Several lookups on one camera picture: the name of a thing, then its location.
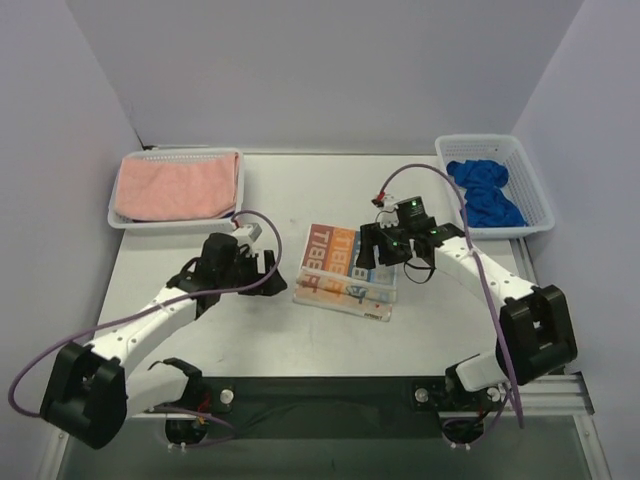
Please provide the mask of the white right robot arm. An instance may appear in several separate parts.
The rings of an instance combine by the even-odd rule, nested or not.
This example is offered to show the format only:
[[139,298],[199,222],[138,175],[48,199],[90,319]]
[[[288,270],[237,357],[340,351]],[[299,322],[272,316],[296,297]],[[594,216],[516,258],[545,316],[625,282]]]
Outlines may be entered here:
[[540,287],[505,269],[461,228],[428,215],[419,196],[396,200],[383,195],[372,203],[379,213],[360,228],[357,267],[371,270],[419,259],[489,308],[496,346],[449,367],[445,377],[451,391],[523,386],[577,358],[569,306],[558,287]]

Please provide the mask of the orange patterned towel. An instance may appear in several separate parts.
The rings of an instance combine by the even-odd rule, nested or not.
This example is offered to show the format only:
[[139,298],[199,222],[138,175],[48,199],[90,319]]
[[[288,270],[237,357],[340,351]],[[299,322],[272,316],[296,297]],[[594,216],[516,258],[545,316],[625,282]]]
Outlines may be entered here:
[[296,276],[293,302],[388,322],[397,300],[393,267],[360,268],[360,232],[312,224]]

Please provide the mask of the pink towel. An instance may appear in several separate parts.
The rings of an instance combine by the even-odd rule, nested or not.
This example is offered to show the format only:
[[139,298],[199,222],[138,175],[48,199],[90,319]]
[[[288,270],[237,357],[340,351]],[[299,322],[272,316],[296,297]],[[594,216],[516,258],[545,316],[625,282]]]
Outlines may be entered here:
[[237,201],[240,155],[184,154],[121,162],[115,213],[138,222],[217,219]]

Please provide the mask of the blue towel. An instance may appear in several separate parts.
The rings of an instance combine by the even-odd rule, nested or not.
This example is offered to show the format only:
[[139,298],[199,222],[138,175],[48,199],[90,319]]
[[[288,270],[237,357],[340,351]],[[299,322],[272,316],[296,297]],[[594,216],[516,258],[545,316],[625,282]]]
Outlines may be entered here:
[[502,189],[507,168],[489,159],[451,161],[446,166],[455,184],[464,190],[467,220],[473,228],[518,228],[527,222]]

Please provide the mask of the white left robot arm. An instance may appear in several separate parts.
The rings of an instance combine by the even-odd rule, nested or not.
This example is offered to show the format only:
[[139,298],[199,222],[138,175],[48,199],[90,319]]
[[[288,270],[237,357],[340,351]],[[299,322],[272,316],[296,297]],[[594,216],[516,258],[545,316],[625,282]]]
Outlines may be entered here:
[[284,291],[282,251],[257,250],[242,227],[212,233],[140,312],[84,345],[67,340],[58,351],[39,416],[85,445],[100,449],[126,419],[150,410],[207,414],[212,403],[200,369],[171,357],[137,366],[165,340],[199,319],[226,293],[271,297]]

